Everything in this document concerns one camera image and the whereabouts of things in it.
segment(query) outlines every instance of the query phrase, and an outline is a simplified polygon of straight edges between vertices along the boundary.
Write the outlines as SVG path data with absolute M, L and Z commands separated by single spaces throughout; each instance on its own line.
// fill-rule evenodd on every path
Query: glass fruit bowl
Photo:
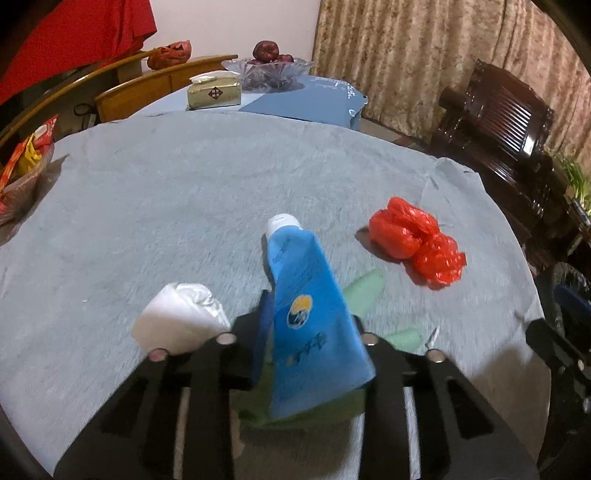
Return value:
M 271 90 L 289 90 L 296 80 L 307 74 L 312 65 L 311 61 L 294 59 L 291 61 L 276 61 L 256 65 L 249 63 L 252 59 L 224 60 L 222 66 L 230 72 L 240 75 L 243 90 L 269 92 Z

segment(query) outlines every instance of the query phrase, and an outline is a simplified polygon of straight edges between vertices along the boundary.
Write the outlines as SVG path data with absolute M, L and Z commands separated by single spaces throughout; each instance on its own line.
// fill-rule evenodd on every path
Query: beige curtain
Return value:
M 368 118 L 429 140 L 446 86 L 463 90 L 476 59 L 509 70 L 555 111 L 547 148 L 591 173 L 591 78 L 530 0 L 323 0 L 314 72 L 369 98 Z

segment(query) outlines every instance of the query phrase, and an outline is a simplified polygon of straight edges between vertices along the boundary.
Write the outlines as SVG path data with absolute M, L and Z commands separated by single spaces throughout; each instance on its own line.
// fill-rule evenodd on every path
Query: green cloth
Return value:
M 384 274 L 375 269 L 348 285 L 343 290 L 343 296 L 350 312 L 364 318 L 375 305 L 384 289 L 384 283 Z M 421 334 L 417 329 L 391 333 L 384 338 L 395 348 L 408 352 L 414 352 L 422 343 Z M 243 425 L 261 429 L 307 429 L 349 420 L 365 410 L 365 390 L 360 388 L 311 410 L 273 421 L 269 413 L 273 373 L 272 335 L 269 335 L 259 383 L 248 392 L 230 392 L 230 404 L 238 412 Z

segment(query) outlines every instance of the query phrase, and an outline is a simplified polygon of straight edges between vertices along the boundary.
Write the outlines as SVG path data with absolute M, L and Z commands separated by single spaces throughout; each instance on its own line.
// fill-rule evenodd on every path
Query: white paper towel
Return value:
M 135 321 L 131 336 L 144 352 L 163 348 L 171 355 L 191 352 L 230 330 L 230 322 L 209 289 L 197 283 L 170 283 Z

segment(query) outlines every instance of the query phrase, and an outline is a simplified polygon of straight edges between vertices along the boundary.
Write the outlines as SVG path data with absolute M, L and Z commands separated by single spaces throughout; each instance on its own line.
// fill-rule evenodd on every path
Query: red apple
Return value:
M 288 61 L 290 63 L 293 63 L 294 61 L 294 57 L 292 57 L 291 55 L 289 55 L 288 53 L 285 53 L 283 55 L 278 55 L 277 56 L 277 60 L 276 61 Z
M 279 47 L 274 41 L 262 40 L 256 44 L 252 56 L 264 63 L 269 63 L 279 56 Z

